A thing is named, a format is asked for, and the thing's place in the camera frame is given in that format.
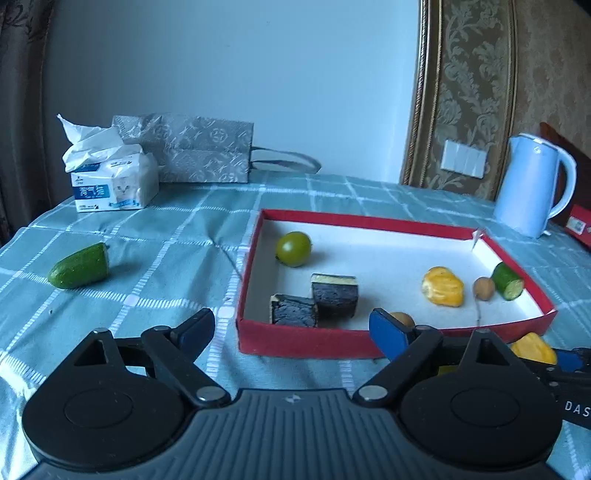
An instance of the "wall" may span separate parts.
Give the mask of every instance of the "wall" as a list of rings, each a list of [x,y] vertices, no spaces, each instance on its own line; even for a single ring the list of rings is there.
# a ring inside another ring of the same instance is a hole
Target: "wall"
[[[398,181],[417,38],[418,0],[59,0],[44,73],[53,195],[71,192],[58,112],[254,121],[256,145]]]
[[[591,17],[572,0],[517,0],[514,133],[547,122],[591,155]]]
[[[442,0],[443,52],[423,186],[493,199],[502,175],[514,79],[510,0]],[[443,170],[446,140],[486,151],[482,179]]]

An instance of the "cucumber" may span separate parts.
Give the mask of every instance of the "cucumber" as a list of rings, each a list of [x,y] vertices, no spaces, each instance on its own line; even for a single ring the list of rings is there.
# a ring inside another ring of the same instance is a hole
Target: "cucumber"
[[[504,262],[499,263],[495,267],[491,278],[495,283],[497,292],[505,300],[515,300],[523,292],[525,285],[523,278],[511,270],[511,267]]]
[[[107,246],[101,242],[60,260],[47,275],[47,281],[55,288],[78,288],[108,275]]]

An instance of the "tablecloth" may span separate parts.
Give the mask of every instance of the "tablecloth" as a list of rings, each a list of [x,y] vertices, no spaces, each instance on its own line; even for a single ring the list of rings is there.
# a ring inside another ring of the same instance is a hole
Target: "tablecloth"
[[[209,307],[216,333],[196,364],[233,395],[240,387],[353,392],[384,366],[238,352],[239,273],[262,208],[484,227],[555,303],[558,315],[545,339],[557,348],[591,345],[591,255],[552,224],[551,236],[525,238],[491,219],[491,202],[474,197],[342,176],[254,171],[249,184],[162,185],[143,210],[76,213],[69,199],[0,250],[2,480],[18,479],[35,464],[20,426],[24,403],[94,327],[138,336]],[[75,291],[47,282],[57,260],[99,241],[109,247],[109,279]],[[569,480],[591,478],[591,432],[565,422],[549,463]]]

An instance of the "gold frame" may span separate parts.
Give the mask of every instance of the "gold frame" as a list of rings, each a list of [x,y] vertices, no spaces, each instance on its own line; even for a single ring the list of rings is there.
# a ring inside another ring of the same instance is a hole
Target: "gold frame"
[[[400,183],[422,187],[437,111],[443,48],[443,0],[420,0],[417,88]]]
[[[513,134],[513,121],[515,119],[515,104],[517,103],[517,7],[515,0],[508,0],[509,12],[509,59],[507,72],[507,102],[505,104],[505,128],[503,130],[503,143],[499,152],[499,168],[493,182],[492,195],[490,200],[496,200],[501,188],[501,180],[505,177],[507,165],[509,164],[509,137]]]
[[[420,36],[418,46],[417,87],[411,118],[407,154],[400,183],[424,187],[431,144],[437,118],[437,101],[443,57],[443,0],[420,0]],[[509,15],[509,58],[503,140],[499,149],[499,167],[492,182],[494,199],[508,164],[508,138],[512,134],[517,94],[517,13],[515,0],[506,0]]]

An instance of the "yellow bell pepper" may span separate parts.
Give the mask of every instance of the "yellow bell pepper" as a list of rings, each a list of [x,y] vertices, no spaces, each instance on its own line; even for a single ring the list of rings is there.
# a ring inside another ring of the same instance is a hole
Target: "yellow bell pepper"
[[[550,365],[556,365],[558,362],[556,352],[534,332],[517,340],[511,345],[511,350],[520,358]]]
[[[423,277],[423,295],[435,305],[459,307],[464,302],[464,284],[449,268],[433,267]]]

